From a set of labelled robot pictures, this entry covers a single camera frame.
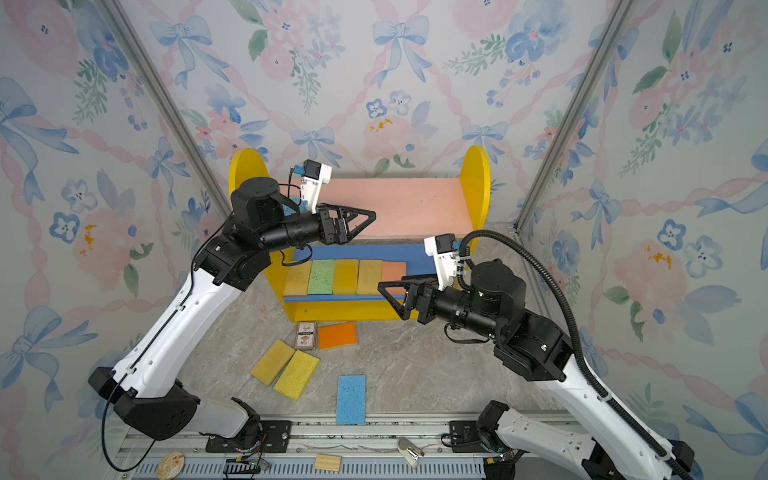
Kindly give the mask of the green sponge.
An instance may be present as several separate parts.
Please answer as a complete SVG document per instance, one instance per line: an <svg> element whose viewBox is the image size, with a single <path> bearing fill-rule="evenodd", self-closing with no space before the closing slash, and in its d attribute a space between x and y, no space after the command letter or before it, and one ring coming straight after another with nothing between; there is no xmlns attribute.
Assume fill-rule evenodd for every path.
<svg viewBox="0 0 768 480"><path fill-rule="evenodd" d="M309 295L331 295L335 275L335 260L314 260L308 282Z"/></svg>

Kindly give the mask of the dark orange sponge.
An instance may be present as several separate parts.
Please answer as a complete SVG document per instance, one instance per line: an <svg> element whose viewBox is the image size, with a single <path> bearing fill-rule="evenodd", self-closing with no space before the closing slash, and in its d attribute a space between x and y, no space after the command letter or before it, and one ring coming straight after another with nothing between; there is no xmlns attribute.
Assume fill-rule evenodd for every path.
<svg viewBox="0 0 768 480"><path fill-rule="evenodd" d="M328 350L356 345L357 330L354 322L324 326L318 329L318 349Z"/></svg>

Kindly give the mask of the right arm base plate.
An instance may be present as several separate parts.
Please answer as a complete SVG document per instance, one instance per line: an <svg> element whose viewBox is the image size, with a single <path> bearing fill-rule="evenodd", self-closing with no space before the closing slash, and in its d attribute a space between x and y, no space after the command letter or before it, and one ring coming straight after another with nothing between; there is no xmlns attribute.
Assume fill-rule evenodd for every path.
<svg viewBox="0 0 768 480"><path fill-rule="evenodd" d="M507 445L500 434L500 423L490 420L451 420L448 432L443 433L441 442L453 453L484 453L509 461L515 455L526 455L528 451Z"/></svg>

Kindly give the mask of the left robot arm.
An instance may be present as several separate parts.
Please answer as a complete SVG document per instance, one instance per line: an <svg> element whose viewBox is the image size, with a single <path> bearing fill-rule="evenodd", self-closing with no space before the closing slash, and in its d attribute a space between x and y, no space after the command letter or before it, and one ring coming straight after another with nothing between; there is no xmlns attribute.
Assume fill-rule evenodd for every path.
<svg viewBox="0 0 768 480"><path fill-rule="evenodd" d="M181 367L223 310L271 265L272 253L314 242L343 245L376 219L372 210L339 205L302 211L269 177L244 181L231 202L232 214L195 254L187 280L150 331L114 366L89 377L125 424L155 441L196 431L240 451L261 442L253 408L188 392L177 378Z"/></svg>

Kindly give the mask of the deep yellow sponge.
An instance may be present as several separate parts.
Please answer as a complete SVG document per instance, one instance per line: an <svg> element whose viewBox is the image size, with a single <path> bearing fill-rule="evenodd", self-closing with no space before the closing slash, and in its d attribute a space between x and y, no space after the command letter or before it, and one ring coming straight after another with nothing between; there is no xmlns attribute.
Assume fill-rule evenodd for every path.
<svg viewBox="0 0 768 480"><path fill-rule="evenodd" d="M359 261L339 259L335 261L332 294L335 296L355 296L358 288Z"/></svg>

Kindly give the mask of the light orange sponge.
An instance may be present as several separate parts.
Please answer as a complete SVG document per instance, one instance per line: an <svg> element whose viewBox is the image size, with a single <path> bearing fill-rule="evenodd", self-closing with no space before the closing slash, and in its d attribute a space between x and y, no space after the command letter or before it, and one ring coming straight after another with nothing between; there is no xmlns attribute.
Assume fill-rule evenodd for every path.
<svg viewBox="0 0 768 480"><path fill-rule="evenodd" d="M400 282L406 274L407 264L405 262L384 261L382 263L382 282ZM405 295L405 288L392 287L388 289L388 292L392 296L402 297Z"/></svg>

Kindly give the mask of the blue sponge front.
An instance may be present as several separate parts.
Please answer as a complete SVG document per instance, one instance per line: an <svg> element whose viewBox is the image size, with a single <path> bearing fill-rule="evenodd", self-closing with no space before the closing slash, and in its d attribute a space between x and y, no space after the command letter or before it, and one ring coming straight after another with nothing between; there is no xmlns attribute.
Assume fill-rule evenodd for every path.
<svg viewBox="0 0 768 480"><path fill-rule="evenodd" d="M338 379L336 424L363 425L366 410L366 377L340 376Z"/></svg>

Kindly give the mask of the dull yellow sponge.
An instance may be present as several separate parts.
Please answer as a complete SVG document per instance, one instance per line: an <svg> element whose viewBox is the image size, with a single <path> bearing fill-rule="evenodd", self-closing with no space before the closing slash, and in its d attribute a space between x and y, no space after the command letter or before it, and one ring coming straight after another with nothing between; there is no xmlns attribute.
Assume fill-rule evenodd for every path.
<svg viewBox="0 0 768 480"><path fill-rule="evenodd" d="M306 297L308 295L312 261L286 268L284 297Z"/></svg>

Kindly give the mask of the blue sponge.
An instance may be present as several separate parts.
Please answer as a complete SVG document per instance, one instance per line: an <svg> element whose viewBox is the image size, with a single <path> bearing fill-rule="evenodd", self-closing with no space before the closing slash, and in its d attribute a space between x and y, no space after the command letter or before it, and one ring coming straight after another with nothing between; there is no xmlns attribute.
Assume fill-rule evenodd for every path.
<svg viewBox="0 0 768 480"><path fill-rule="evenodd" d="M301 212L300 204L296 203L290 197L287 197L285 195L280 195L278 198L278 201L283 208L283 214L285 216L289 216L289 215L293 215Z"/></svg>
<svg viewBox="0 0 768 480"><path fill-rule="evenodd" d="M366 377L340 376L338 379L336 424L363 425L366 410Z"/></svg>

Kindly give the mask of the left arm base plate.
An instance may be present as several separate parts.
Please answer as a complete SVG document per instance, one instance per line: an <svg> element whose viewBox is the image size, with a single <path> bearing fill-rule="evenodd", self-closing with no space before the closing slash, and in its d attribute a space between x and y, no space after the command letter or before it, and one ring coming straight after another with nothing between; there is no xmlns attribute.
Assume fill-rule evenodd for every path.
<svg viewBox="0 0 768 480"><path fill-rule="evenodd" d="M249 421L232 438L208 437L206 453L286 453L293 423L289 420Z"/></svg>

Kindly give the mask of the tan yellow sponge front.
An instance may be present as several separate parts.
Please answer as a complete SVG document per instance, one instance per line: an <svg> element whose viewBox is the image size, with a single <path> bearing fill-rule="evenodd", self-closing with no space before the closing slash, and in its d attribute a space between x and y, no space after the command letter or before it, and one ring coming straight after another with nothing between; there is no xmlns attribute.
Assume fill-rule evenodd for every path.
<svg viewBox="0 0 768 480"><path fill-rule="evenodd" d="M378 296L378 284L382 280L382 260L360 260L357 280L358 296Z"/></svg>

